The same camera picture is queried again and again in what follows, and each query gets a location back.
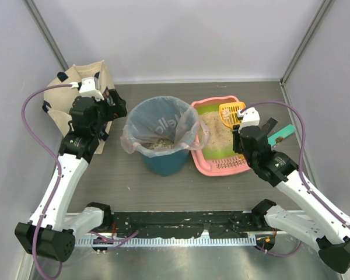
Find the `pink litter box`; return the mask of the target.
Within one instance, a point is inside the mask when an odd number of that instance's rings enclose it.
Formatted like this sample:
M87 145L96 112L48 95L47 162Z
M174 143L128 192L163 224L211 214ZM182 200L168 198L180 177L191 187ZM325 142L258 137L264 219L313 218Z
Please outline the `pink litter box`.
M192 102L192 106L211 133L210 140L203 150L191 152L196 168L203 175L231 176L250 170L244 157L234 153L231 129L224 126L219 117L220 104L238 101L234 96L224 96Z

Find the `orange litter scoop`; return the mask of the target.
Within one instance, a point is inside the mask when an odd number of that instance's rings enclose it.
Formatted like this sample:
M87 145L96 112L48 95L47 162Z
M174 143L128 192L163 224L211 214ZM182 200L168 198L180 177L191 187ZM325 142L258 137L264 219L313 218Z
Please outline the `orange litter scoop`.
M230 145L232 148L234 144L232 134L233 126L240 125L242 123L243 117L239 117L238 113L245 107L245 103L240 101L222 103L219 105L219 116L223 125L229 129L229 136L231 141Z

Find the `translucent plastic bin liner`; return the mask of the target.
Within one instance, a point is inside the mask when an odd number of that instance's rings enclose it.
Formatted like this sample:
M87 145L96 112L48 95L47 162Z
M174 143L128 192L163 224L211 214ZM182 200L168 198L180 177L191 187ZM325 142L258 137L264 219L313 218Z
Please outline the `translucent plastic bin liner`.
M157 96L134 107L127 116L121 146L127 153L139 152L148 158L167 156L178 151L201 151L210 139L210 131L197 110L172 96ZM171 149L148 149L160 138L174 142Z

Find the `teal trash bin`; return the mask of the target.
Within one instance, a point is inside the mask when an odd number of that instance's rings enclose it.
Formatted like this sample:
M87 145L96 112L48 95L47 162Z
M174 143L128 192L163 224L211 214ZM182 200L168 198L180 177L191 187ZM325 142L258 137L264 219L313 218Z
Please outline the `teal trash bin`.
M129 113L120 138L129 154L138 153L147 168L161 176L177 173L195 142L200 117L190 104L171 96L147 99Z

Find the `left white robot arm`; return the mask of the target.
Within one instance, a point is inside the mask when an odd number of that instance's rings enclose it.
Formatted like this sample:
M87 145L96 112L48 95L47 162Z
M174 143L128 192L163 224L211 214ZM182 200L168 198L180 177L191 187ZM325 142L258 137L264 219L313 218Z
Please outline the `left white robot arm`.
M106 89L100 100L80 94L72 102L70 114L69 131L61 141L47 191L29 221L19 222L15 228L15 236L26 253L62 263L71 256L78 239L113 224L110 206L98 202L89 203L70 220L65 216L99 141L108 137L104 126L127 115L126 102L115 89Z

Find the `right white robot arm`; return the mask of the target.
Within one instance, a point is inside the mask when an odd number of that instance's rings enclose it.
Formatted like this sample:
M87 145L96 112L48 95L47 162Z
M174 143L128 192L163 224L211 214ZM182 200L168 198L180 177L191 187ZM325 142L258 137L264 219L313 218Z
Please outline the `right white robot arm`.
M258 126L232 130L236 152L262 180L284 193L310 218L303 219L264 200L254 211L271 228L283 230L316 250L321 260L340 274L350 268L350 217L325 197L285 153L272 150L266 133Z

